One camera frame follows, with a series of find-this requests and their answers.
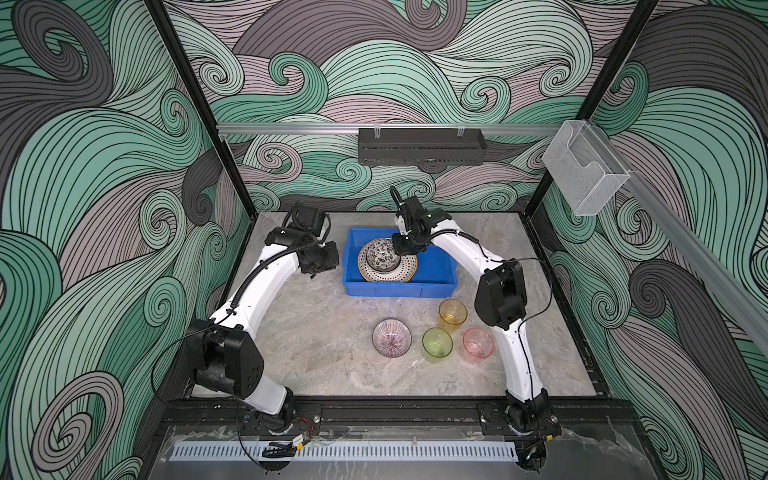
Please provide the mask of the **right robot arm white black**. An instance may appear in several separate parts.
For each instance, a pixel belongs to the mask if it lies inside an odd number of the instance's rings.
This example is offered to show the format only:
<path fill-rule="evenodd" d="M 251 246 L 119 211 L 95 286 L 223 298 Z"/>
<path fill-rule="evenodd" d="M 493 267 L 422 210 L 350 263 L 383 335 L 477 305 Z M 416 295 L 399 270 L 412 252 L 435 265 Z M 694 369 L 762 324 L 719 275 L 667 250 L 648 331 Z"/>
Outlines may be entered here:
<path fill-rule="evenodd" d="M 492 253 L 445 211 L 428 210 L 417 197 L 402 197 L 395 186 L 389 193 L 397 208 L 398 232 L 392 236 L 395 252 L 412 255 L 435 246 L 476 281 L 474 310 L 495 336 L 506 376 L 510 417 L 518 429 L 528 429 L 545 415 L 550 402 L 528 342 L 528 295 L 522 262 Z"/>

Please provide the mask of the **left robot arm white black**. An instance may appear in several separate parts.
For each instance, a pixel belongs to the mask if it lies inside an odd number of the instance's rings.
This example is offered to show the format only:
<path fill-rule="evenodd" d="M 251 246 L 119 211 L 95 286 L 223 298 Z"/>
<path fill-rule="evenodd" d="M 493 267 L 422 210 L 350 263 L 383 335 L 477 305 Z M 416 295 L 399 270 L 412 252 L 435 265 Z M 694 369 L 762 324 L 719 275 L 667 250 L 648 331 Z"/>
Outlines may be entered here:
<path fill-rule="evenodd" d="M 268 308 L 296 272 L 314 277 L 335 269 L 339 251 L 328 241 L 331 220 L 323 210 L 297 203 L 273 228 L 255 264 L 230 298 L 183 339 L 194 383 L 227 394 L 283 422 L 292 416 L 292 391 L 265 373 L 256 334 Z"/>

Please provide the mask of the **brown leaf pattern bowl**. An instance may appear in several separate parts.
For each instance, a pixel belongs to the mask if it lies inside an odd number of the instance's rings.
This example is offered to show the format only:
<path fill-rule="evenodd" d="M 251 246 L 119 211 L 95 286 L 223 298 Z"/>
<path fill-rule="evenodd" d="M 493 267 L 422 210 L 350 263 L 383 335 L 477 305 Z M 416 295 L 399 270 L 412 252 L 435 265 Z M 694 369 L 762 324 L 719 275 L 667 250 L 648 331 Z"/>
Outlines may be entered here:
<path fill-rule="evenodd" d="M 388 273 L 401 263 L 401 256 L 395 251 L 391 238 L 379 238 L 371 241 L 365 249 L 366 264 L 374 271 Z"/>

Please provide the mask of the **yellow rim dotted plate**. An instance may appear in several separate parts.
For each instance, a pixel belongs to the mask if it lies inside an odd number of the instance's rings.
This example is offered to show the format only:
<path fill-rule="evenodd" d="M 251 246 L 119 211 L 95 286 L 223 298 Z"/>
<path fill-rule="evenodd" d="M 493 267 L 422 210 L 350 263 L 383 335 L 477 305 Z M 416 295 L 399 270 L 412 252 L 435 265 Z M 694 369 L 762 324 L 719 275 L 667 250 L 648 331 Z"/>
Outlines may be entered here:
<path fill-rule="evenodd" d="M 418 258 L 416 255 L 400 255 L 401 263 L 393 271 L 381 273 L 372 270 L 365 261 L 365 244 L 358 254 L 357 266 L 363 279 L 373 283 L 407 283 L 413 279 L 418 270 Z"/>

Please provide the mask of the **blue plastic bin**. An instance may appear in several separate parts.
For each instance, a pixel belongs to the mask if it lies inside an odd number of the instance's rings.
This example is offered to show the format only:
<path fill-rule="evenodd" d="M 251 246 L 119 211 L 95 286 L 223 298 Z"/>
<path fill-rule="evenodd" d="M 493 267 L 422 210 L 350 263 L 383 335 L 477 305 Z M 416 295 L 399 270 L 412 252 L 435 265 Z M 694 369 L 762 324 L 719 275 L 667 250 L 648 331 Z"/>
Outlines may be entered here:
<path fill-rule="evenodd" d="M 360 253 L 370 242 L 391 239 L 396 228 L 351 228 L 342 255 L 342 283 L 349 296 L 382 298 L 448 298 L 458 285 L 457 263 L 430 246 L 416 256 L 417 268 L 408 282 L 368 281 L 359 268 Z"/>

